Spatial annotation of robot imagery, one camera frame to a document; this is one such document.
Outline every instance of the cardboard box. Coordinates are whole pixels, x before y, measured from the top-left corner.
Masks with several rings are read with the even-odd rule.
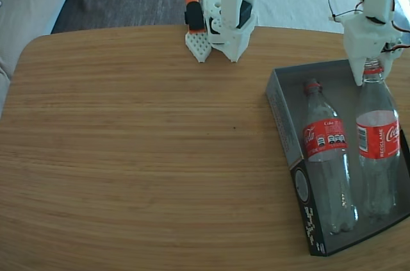
[[[309,167],[309,162],[304,159],[302,144],[307,112],[303,82],[310,78],[321,82],[323,94],[338,111],[345,126],[351,192],[359,217],[351,232],[324,234],[320,225],[320,210],[315,202],[318,178]],[[402,152],[397,178],[398,199],[394,211],[379,222],[371,221],[362,212],[363,178],[356,139],[356,104],[359,93],[360,87],[354,83],[347,60],[274,69],[266,88],[288,160],[311,255],[329,256],[339,252],[381,233],[410,215],[410,152],[403,131],[400,131]]]

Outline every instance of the clear plastic bottle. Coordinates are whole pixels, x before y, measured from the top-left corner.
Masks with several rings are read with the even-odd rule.
[[[315,79],[305,83],[307,118],[303,131],[309,171],[315,174],[314,195],[325,233],[350,231],[357,209],[350,192],[349,161],[343,123]]]
[[[366,62],[356,111],[363,209],[371,218],[382,218],[396,205],[400,128],[396,104],[378,60]]]

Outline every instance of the couch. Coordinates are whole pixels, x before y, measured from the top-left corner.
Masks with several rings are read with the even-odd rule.
[[[0,0],[0,115],[20,54],[51,33],[65,0]]]

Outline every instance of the red label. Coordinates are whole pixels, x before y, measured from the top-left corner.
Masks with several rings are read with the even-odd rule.
[[[303,129],[307,157],[330,149],[347,148],[341,119],[323,119]]]
[[[398,120],[385,126],[368,127],[357,124],[360,154],[365,158],[384,159],[400,149]]]

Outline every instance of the wooden table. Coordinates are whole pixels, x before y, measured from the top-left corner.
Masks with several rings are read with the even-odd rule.
[[[410,221],[311,257],[265,86],[345,57],[258,28],[199,64],[186,28],[58,34],[23,52],[0,122],[0,270],[409,270]],[[389,85],[410,131],[410,55]]]

